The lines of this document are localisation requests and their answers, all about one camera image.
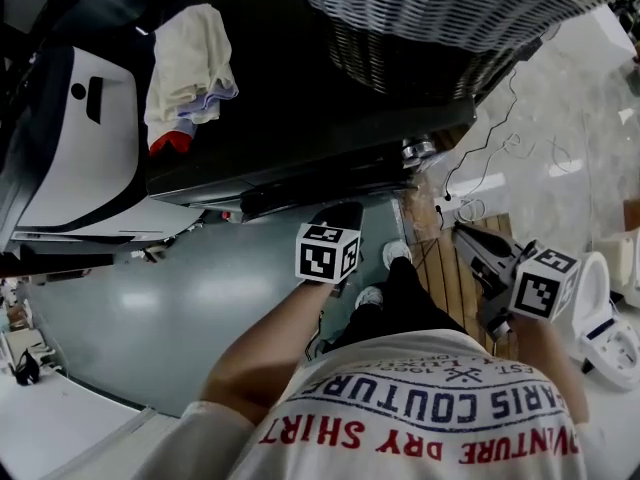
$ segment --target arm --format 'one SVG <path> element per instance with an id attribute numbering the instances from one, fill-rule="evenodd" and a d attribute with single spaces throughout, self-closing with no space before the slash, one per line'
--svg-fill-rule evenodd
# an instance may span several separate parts
<path id="1" fill-rule="evenodd" d="M 201 399 L 259 424 L 287 387 L 332 289 L 331 284 L 302 283 L 293 290 L 227 349 Z"/>
<path id="2" fill-rule="evenodd" d="M 544 373 L 562 394 L 573 422 L 589 422 L 582 378 L 571 364 L 551 323 L 514 315 L 509 325 L 518 336 L 518 359 Z"/>

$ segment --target cable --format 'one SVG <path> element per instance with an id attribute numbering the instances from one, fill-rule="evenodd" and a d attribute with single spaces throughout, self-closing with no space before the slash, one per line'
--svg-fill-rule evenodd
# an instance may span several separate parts
<path id="1" fill-rule="evenodd" d="M 436 238 L 433 238 L 431 240 L 431 245 L 429 245 L 429 248 L 426 251 L 423 251 L 422 259 L 420 260 L 420 263 L 416 265 L 416 270 L 418 270 L 422 266 L 422 264 L 425 262 L 425 260 L 427 259 L 427 255 L 431 252 L 431 249 L 433 248 L 434 245 L 436 245 L 437 241 L 438 240 Z"/>
<path id="2" fill-rule="evenodd" d="M 462 158 L 460 159 L 460 162 L 458 162 L 458 165 L 456 165 L 453 169 L 451 169 L 449 171 L 449 174 L 447 174 L 447 178 L 446 178 L 446 180 L 444 182 L 444 191 L 445 191 L 444 198 L 447 201 L 451 201 L 451 194 L 449 193 L 449 180 L 451 180 L 451 175 L 454 172 L 456 172 L 458 169 L 460 169 L 460 167 L 462 166 L 463 162 L 467 158 L 467 155 L 469 155 L 471 153 L 475 153 L 477 151 L 482 151 L 483 149 L 487 149 L 487 147 L 489 147 L 489 140 L 491 139 L 491 135 L 493 134 L 493 131 L 496 128 L 499 128 L 500 126 L 502 126 L 504 123 L 506 123 L 509 120 L 509 116 L 511 115 L 511 111 L 513 110 L 513 107 L 515 106 L 515 104 L 518 102 L 518 95 L 513 90 L 513 85 L 512 85 L 513 79 L 515 78 L 515 76 L 517 74 L 518 74 L 518 72 L 514 69 L 513 70 L 513 75 L 511 75 L 511 78 L 509 79 L 509 90 L 513 94 L 514 100 L 513 100 L 513 103 L 511 103 L 511 106 L 509 107 L 509 111 L 507 112 L 507 115 L 505 116 L 505 118 L 502 121 L 500 121 L 498 124 L 493 125 L 489 129 L 489 133 L 487 134 L 487 138 L 486 138 L 486 140 L 484 142 L 484 146 L 476 148 L 476 149 L 470 149 L 469 151 L 465 152 L 465 154 L 462 155 Z"/>
<path id="3" fill-rule="evenodd" d="M 404 235 L 404 243 L 409 244 L 409 237 L 407 237 L 407 229 L 405 228 L 404 219 L 402 218 L 402 214 L 403 214 L 402 204 L 400 203 L 400 199 L 398 198 L 397 195 L 395 199 L 396 199 L 396 204 L 398 207 L 398 213 L 399 213 L 399 219 L 400 219 L 400 222 L 398 225 L 402 227 L 402 234 Z"/>
<path id="4" fill-rule="evenodd" d="M 480 215 L 476 214 L 474 203 L 480 203 L 482 205 L 482 213 Z M 471 217 L 467 218 L 462 215 L 462 211 L 465 208 L 471 208 Z M 487 205 L 482 199 L 473 198 L 467 201 L 464 201 L 463 204 L 460 205 L 460 208 L 456 211 L 456 219 L 460 222 L 464 222 L 465 224 L 471 224 L 480 219 L 484 219 L 484 216 L 487 214 Z"/>
<path id="5" fill-rule="evenodd" d="M 558 144 L 556 144 L 556 139 L 557 138 L 558 137 L 556 135 L 554 135 L 553 136 L 553 140 L 547 139 L 547 141 L 549 141 L 551 143 L 551 145 L 553 146 L 553 148 L 551 149 L 551 159 L 553 160 L 553 163 L 556 164 L 556 167 L 558 169 L 560 169 L 561 171 L 564 171 L 564 172 L 567 172 L 567 173 L 571 172 L 569 169 L 565 169 L 564 167 L 562 167 L 558 163 L 558 161 L 556 160 L 556 149 L 559 149 L 560 151 L 562 151 L 566 155 L 567 159 L 569 160 L 569 164 L 573 163 L 573 159 L 571 158 L 571 155 L 569 154 L 569 152 L 566 149 L 564 149 L 562 146 L 558 146 Z"/>
<path id="6" fill-rule="evenodd" d="M 444 215 L 442 215 L 442 208 L 440 208 L 439 204 L 436 205 L 436 212 L 437 212 L 438 215 L 440 215 L 440 228 L 439 228 L 439 230 L 442 231 L 442 228 L 444 227 Z"/>
<path id="7" fill-rule="evenodd" d="M 509 146 L 521 146 L 522 145 L 522 138 L 520 137 L 520 135 L 518 135 L 517 133 L 512 133 L 503 143 L 502 146 L 499 149 L 496 149 L 493 153 L 491 153 L 491 155 L 489 155 L 489 159 L 487 160 L 487 164 L 484 167 L 484 172 L 482 173 L 482 177 L 480 178 L 480 182 L 469 192 L 467 192 L 464 196 L 462 196 L 460 198 L 460 208 L 458 208 L 456 210 L 456 219 L 458 219 L 461 222 L 464 223 L 471 223 L 471 222 L 475 222 L 476 220 L 480 220 L 482 218 L 484 218 L 484 216 L 487 214 L 487 205 L 485 204 L 485 202 L 482 199 L 478 199 L 478 198 L 473 198 L 473 199 L 468 199 L 468 197 L 473 194 L 476 190 L 478 190 L 482 184 L 484 183 L 484 180 L 487 177 L 487 173 L 489 171 L 489 166 L 491 165 L 491 160 L 493 160 L 493 157 L 500 153 L 500 151 L 506 151 L 506 153 L 510 156 L 513 156 L 519 160 L 526 160 L 528 159 L 534 152 L 534 150 L 536 149 L 537 143 L 535 143 L 533 146 L 531 146 L 531 149 L 529 150 L 529 152 L 525 155 L 516 155 L 513 151 L 509 150 Z M 478 215 L 478 213 L 475 211 L 475 209 L 477 208 L 477 204 L 476 203 L 480 203 L 482 205 L 482 213 Z M 463 211 L 467 208 L 471 209 L 471 216 L 470 217 L 465 217 L 463 216 Z"/>
<path id="8" fill-rule="evenodd" d="M 313 342 L 316 341 L 316 339 L 318 339 L 318 337 L 322 333 L 322 318 L 323 317 L 324 317 L 324 311 L 320 311 L 320 315 L 318 316 L 318 329 L 316 330 L 314 335 L 311 337 L 311 339 L 309 340 L 309 343 L 307 343 L 307 346 L 304 349 L 304 353 L 307 356 L 307 361 L 313 361 L 315 359 L 315 357 L 316 357 L 316 356 L 311 357 L 311 346 L 313 345 Z"/>

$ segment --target leg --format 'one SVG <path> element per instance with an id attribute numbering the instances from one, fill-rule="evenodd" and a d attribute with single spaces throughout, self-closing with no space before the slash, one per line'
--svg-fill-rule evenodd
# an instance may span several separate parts
<path id="1" fill-rule="evenodd" d="M 326 346 L 324 352 L 330 352 L 346 345 L 370 340 L 381 336 L 382 310 L 375 304 L 363 304 L 352 314 L 349 324 L 342 335 L 333 343 Z"/>
<path id="2" fill-rule="evenodd" d="M 392 261 L 383 295 L 385 321 L 394 333 L 452 329 L 466 334 L 461 325 L 434 304 L 405 256 Z"/>

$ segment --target white towel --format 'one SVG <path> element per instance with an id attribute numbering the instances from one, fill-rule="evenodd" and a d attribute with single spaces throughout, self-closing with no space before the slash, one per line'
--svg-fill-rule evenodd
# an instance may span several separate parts
<path id="1" fill-rule="evenodd" d="M 238 94 L 229 66 L 231 44 L 220 13 L 209 4 L 183 10 L 155 32 L 156 65 L 144 120 L 149 146 L 171 130 L 220 117 L 220 100 Z"/>

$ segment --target white toilet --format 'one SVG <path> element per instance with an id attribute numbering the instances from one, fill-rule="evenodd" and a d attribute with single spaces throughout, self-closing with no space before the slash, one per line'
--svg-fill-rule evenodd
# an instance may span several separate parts
<path id="1" fill-rule="evenodd" d="M 640 228 L 593 242 L 593 250 L 602 253 L 607 260 L 611 290 L 636 308 L 640 308 L 639 237 Z"/>
<path id="2" fill-rule="evenodd" d="M 623 389 L 640 384 L 640 338 L 609 300 L 609 269 L 599 252 L 583 255 L 569 306 L 553 321 L 583 371 L 597 369 Z"/>

